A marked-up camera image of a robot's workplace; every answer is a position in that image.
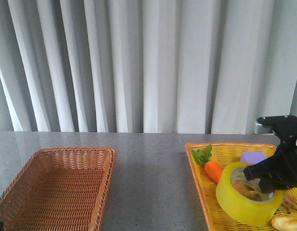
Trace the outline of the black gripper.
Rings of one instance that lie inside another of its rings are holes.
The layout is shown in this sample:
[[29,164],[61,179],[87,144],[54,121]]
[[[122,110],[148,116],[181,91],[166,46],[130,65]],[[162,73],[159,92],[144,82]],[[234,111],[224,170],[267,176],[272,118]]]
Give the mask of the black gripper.
[[280,144],[272,156],[243,170],[246,180],[258,179],[262,193],[297,187],[297,117],[259,117],[256,128],[262,133],[273,133],[280,139]]

